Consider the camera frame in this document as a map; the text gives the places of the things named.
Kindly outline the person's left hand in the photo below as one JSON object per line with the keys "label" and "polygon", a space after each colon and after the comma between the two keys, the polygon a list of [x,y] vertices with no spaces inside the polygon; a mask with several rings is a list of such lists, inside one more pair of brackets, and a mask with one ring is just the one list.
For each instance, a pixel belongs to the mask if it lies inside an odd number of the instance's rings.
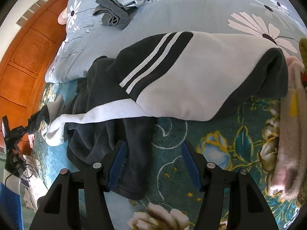
{"label": "person's left hand", "polygon": [[10,157],[11,158],[17,158],[17,159],[20,159],[22,161],[25,161],[24,157],[23,157],[23,154],[20,150],[16,150],[16,149],[11,149],[10,150]]}

